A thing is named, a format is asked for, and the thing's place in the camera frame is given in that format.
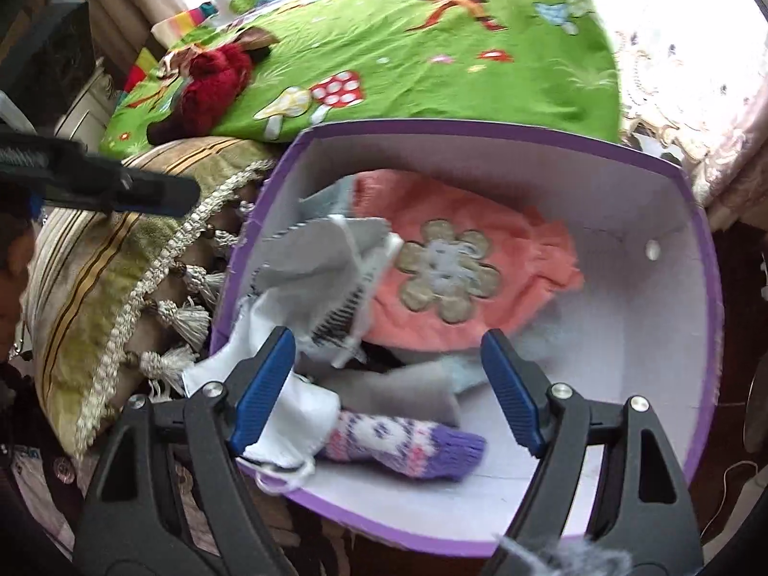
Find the striped sleeve left forearm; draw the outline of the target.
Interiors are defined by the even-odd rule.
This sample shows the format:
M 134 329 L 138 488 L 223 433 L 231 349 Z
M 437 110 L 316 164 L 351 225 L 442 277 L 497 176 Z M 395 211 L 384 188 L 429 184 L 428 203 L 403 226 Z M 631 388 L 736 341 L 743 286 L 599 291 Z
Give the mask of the striped sleeve left forearm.
M 77 468 L 39 406 L 31 378 L 1 366 L 1 572 L 74 575 L 84 509 Z

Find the person's left hand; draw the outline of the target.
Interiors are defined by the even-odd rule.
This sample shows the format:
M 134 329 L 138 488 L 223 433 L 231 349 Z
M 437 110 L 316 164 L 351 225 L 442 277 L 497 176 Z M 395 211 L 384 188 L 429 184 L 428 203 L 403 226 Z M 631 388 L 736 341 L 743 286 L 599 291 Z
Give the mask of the person's left hand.
M 21 319 L 21 299 L 29 284 L 35 253 L 35 231 L 29 220 L 1 215 L 1 361 L 7 361 Z

